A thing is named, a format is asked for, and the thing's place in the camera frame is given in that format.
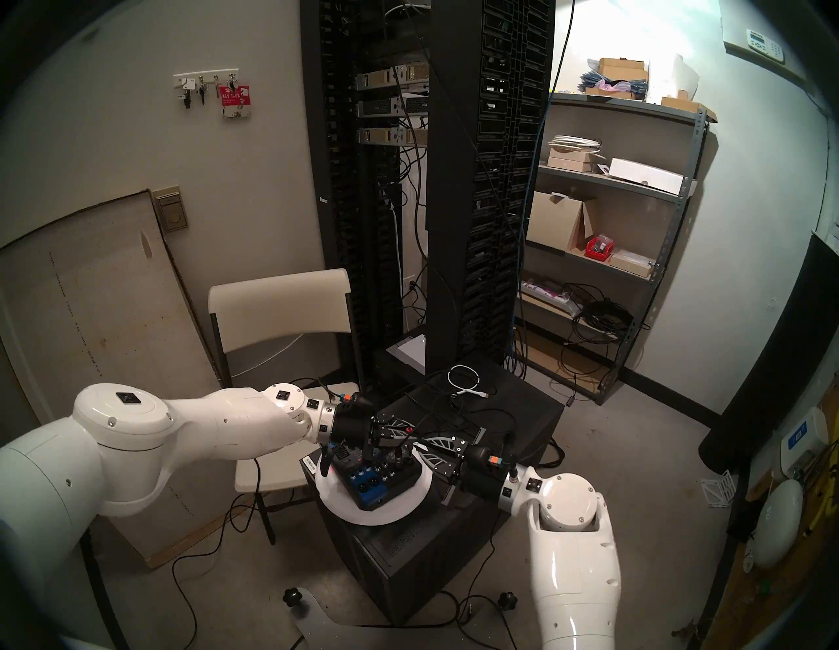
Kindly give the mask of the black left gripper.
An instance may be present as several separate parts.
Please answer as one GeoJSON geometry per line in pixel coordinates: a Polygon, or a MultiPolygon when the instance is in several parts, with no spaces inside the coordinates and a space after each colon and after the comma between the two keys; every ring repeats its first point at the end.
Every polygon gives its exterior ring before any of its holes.
{"type": "Polygon", "coordinates": [[[404,460],[413,453],[418,437],[411,436],[415,427],[411,422],[396,416],[376,417],[375,404],[363,395],[340,395],[333,418],[333,446],[345,446],[372,452],[380,449],[384,454],[404,460]],[[379,437],[371,439],[374,425],[379,437]]]}

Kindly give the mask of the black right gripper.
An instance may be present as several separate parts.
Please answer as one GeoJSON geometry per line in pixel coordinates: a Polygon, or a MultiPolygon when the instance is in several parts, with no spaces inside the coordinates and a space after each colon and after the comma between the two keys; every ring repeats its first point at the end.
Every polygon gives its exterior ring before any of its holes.
{"type": "Polygon", "coordinates": [[[449,486],[444,502],[451,500],[455,490],[478,497],[496,507],[501,506],[504,484],[511,464],[486,445],[478,445],[487,429],[477,431],[442,430],[422,434],[425,447],[441,452],[418,452],[419,458],[434,476],[449,486]]]}

